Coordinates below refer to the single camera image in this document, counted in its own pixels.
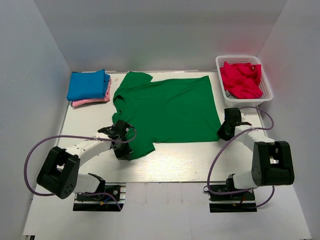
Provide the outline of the green t shirt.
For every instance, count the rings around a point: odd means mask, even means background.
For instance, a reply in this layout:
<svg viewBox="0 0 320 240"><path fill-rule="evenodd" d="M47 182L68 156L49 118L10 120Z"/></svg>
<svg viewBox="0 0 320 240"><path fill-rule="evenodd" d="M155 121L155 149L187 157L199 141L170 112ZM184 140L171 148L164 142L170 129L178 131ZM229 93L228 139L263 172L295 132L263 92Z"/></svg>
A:
<svg viewBox="0 0 320 240"><path fill-rule="evenodd" d="M131 160L155 150L155 143L217 142L221 127L209 76L152 81L129 72L113 96L116 113L135 130L129 134Z"/></svg>

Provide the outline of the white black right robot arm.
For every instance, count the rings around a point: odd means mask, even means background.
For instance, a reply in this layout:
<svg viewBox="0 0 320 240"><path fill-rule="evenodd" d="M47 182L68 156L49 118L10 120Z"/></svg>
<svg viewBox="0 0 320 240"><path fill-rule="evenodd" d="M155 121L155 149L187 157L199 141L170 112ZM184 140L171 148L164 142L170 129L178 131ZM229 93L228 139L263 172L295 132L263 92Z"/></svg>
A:
<svg viewBox="0 0 320 240"><path fill-rule="evenodd" d="M267 137L259 127L244 121L238 107L224 110L224 122L217 136L230 144L239 141L252 151L251 169L233 173L226 179L226 195L236 200L244 190L262 186L292 185L295 173L290 144Z"/></svg>

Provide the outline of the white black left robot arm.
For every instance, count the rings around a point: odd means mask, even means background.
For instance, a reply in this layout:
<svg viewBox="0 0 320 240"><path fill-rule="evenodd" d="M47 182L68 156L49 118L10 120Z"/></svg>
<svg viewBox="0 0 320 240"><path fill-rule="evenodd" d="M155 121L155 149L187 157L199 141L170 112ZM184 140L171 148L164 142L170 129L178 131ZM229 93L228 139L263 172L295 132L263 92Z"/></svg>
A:
<svg viewBox="0 0 320 240"><path fill-rule="evenodd" d="M136 129L118 120L115 124L99 129L93 136L62 135L61 138L81 139L70 147L53 147L36 179L36 183L60 199L71 193L89 194L99 200L105 196L106 181L93 174L80 174L80 167L101 153L112 150L118 160L131 159L133 150L129 143L136 137Z"/></svg>

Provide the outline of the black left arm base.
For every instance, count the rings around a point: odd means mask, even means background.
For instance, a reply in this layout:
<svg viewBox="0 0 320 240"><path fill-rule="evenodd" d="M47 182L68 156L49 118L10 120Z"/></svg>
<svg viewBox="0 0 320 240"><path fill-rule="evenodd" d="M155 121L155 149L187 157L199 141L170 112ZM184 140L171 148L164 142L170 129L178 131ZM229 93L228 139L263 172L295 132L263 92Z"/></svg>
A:
<svg viewBox="0 0 320 240"><path fill-rule="evenodd" d="M74 212L120 212L126 199L125 183L106 183L104 192L95 196L76 194L73 202Z"/></svg>

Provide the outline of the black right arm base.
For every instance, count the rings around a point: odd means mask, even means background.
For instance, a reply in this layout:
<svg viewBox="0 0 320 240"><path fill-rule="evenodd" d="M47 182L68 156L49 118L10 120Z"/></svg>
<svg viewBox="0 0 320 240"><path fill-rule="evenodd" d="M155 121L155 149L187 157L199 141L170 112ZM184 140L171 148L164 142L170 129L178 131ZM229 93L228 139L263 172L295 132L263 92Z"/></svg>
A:
<svg viewBox="0 0 320 240"><path fill-rule="evenodd" d="M257 212L256 198L253 191L229 195L217 195L209 192L208 187L204 186L203 192L208 194L210 213Z"/></svg>

